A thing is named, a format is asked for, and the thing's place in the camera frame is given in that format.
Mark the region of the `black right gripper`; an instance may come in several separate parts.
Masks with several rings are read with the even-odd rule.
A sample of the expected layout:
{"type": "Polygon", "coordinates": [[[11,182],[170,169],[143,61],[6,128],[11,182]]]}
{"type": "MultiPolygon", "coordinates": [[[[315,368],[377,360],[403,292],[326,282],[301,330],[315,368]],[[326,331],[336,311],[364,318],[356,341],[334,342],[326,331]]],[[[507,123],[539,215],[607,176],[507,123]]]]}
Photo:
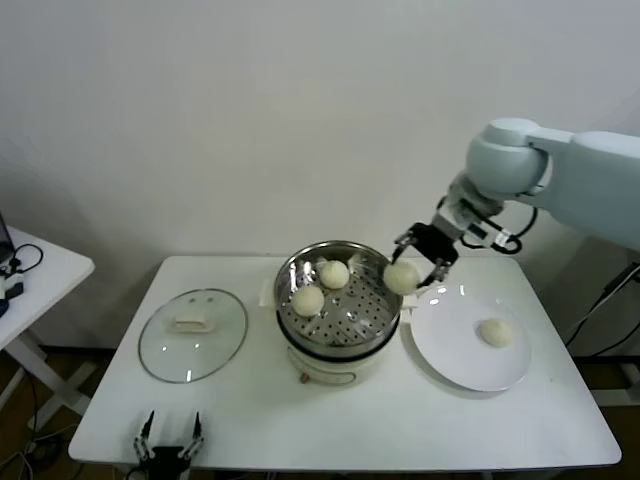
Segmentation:
{"type": "Polygon", "coordinates": [[[394,240],[391,263],[395,264],[403,252],[412,246],[430,262],[436,262],[431,272],[420,281],[418,288],[429,287],[443,281],[448,275],[448,263],[456,262],[458,252],[454,241],[433,225],[413,224],[410,233],[403,233],[394,240]]]}

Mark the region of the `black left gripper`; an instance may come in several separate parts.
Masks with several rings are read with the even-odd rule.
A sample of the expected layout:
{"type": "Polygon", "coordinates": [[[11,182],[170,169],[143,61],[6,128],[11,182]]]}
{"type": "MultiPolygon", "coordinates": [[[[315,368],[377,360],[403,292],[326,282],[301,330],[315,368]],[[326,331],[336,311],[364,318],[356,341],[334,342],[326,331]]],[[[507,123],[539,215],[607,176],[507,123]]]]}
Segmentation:
{"type": "Polygon", "coordinates": [[[195,457],[204,443],[200,414],[196,413],[191,442],[186,447],[157,446],[152,448],[150,454],[148,439],[154,415],[155,411],[152,410],[134,438],[136,457],[148,458],[143,462],[143,471],[148,480],[179,480],[190,468],[190,457],[195,457]]]}

